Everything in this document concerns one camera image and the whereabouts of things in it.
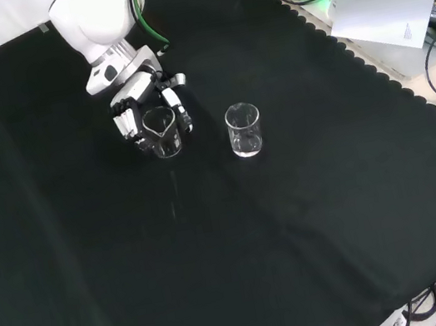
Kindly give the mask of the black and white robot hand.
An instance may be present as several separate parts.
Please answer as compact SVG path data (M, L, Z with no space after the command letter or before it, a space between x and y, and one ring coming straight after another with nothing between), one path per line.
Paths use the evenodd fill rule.
M124 140L157 158L172 158L181 151L181 134L193 130L193 120L177 87L186 75L143 69L123 85L111 101L111 117Z

